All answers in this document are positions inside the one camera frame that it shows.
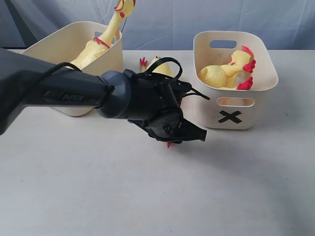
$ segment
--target tabletop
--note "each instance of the tabletop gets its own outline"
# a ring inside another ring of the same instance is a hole
[[[205,142],[166,148],[94,111],[25,109],[0,136],[0,235],[315,235],[315,51],[270,55],[262,117]],[[192,51],[124,51],[125,68],[155,56],[194,78]]]

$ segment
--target rubber chicken head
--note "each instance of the rubber chicken head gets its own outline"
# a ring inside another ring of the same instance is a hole
[[[136,6],[136,0],[119,0],[115,11],[119,13],[122,18],[126,18],[133,13]]]

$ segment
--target rubber chicken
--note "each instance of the rubber chicken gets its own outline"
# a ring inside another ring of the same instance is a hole
[[[71,63],[79,69],[83,69],[104,54],[112,46],[114,36],[121,23],[133,13],[135,4],[136,0],[119,0],[106,31],[100,37],[95,37],[94,40],[87,42],[85,49]]]
[[[253,53],[248,47],[242,46],[241,50],[236,50],[230,57],[231,62],[229,63],[229,65],[246,65],[251,61]],[[228,80],[228,88],[232,88],[235,86],[238,75],[239,73],[235,74],[232,78]]]
[[[159,59],[161,59],[161,57],[156,56],[155,58],[153,58],[149,65],[148,61],[146,61],[145,58],[140,59],[141,72],[147,70],[147,68],[149,68],[154,62],[156,62]],[[167,63],[159,65],[157,68],[153,70],[153,72],[174,77],[173,72]]]
[[[204,67],[199,73],[198,77],[205,84],[220,89],[238,89],[249,90],[252,87],[252,77],[248,78],[244,83],[237,87],[228,88],[228,81],[241,71],[252,73],[255,68],[256,61],[252,60],[245,65],[208,65]]]

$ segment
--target red comb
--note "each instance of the red comb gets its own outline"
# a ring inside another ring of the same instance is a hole
[[[242,51],[248,53],[251,57],[253,56],[252,51],[248,47],[242,46]]]

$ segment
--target gray fabric backdrop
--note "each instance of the gray fabric backdrop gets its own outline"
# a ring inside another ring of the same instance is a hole
[[[11,0],[42,39],[76,21],[108,24],[117,0]],[[191,50],[206,30],[240,30],[268,49],[315,49],[315,0],[137,0],[124,30],[124,49]],[[0,46],[23,46],[0,0]]]

